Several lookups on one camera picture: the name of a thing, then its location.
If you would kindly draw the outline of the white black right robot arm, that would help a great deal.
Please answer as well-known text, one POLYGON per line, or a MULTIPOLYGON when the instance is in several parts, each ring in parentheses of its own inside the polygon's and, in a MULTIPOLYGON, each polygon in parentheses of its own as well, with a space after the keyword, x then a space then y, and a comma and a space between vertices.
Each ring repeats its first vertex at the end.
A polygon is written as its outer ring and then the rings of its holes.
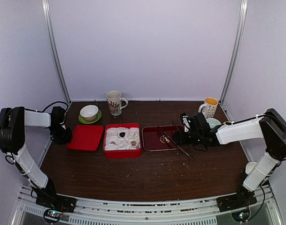
POLYGON ((254 191, 264 184, 280 162, 286 158, 286 121, 273 108, 264 114, 241 120, 227 122, 211 128, 203 113, 195 115, 181 114, 183 129, 173 134, 172 140, 177 147, 199 145, 205 148, 217 147, 249 139, 264 139, 266 150, 260 160, 251 169, 242 185, 233 195, 219 197, 220 211, 247 207, 255 204, 254 191))

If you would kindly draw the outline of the red tin box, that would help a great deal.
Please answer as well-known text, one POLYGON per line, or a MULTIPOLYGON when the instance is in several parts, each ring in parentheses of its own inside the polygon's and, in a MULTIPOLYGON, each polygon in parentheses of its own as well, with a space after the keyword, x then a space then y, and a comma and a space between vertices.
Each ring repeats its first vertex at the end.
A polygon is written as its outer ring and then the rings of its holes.
MULTIPOLYGON (((109 128, 140 128, 139 123, 125 123, 125 124, 109 124, 105 127, 106 130, 109 128)), ((103 141, 103 152, 106 158, 137 158, 141 156, 142 152, 142 144, 139 150, 115 150, 115 151, 105 151, 105 134, 104 134, 104 141, 103 141)))

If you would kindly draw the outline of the red tin lid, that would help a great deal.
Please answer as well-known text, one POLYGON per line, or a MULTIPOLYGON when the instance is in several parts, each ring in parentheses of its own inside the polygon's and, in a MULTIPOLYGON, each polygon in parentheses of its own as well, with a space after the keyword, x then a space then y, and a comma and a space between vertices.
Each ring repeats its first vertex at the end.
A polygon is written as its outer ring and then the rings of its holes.
POLYGON ((70 150, 97 151, 103 131, 103 126, 77 125, 71 142, 66 146, 70 150))

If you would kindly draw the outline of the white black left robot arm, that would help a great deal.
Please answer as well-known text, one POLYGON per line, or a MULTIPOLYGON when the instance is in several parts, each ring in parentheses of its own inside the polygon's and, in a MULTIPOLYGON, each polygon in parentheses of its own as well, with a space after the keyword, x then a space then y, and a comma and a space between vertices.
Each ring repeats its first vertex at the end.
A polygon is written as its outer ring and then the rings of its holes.
POLYGON ((51 140, 63 145, 72 141, 69 127, 65 127, 66 111, 60 106, 53 107, 50 113, 26 109, 23 106, 3 108, 0 111, 0 150, 10 163, 15 165, 36 193, 36 204, 64 212, 72 212, 76 199, 58 195, 53 181, 41 171, 29 154, 25 143, 25 128, 46 128, 51 140))

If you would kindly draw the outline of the metal serving tongs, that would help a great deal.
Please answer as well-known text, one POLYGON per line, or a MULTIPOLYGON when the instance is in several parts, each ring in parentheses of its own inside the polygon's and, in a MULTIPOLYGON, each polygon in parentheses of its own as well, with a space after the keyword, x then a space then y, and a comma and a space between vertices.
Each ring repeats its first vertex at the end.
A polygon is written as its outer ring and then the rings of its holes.
POLYGON ((165 127, 166 126, 157 126, 158 128, 157 135, 159 139, 162 140, 163 143, 168 145, 170 148, 179 150, 184 155, 186 155, 190 160, 192 160, 194 156, 192 155, 190 150, 186 150, 186 148, 182 147, 181 134, 183 128, 179 129, 179 126, 176 125, 173 120, 171 126, 173 129, 170 131, 170 134, 167 133, 165 127))

